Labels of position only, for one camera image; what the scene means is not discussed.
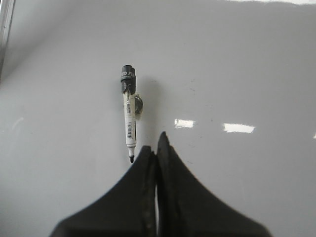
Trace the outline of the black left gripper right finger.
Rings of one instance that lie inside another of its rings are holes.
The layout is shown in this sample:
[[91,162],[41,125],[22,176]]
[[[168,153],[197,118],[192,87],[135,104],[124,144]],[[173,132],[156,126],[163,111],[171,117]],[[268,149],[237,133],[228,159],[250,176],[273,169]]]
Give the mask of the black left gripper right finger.
[[185,166],[162,132],[157,147],[160,237],[269,237],[262,224],[217,198]]

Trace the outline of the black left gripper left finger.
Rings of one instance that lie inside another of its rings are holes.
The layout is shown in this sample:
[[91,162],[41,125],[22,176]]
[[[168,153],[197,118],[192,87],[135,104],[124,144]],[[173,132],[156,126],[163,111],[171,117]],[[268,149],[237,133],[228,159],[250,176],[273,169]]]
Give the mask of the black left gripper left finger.
[[57,224],[52,237],[155,237],[157,159],[143,146],[125,175],[102,197]]

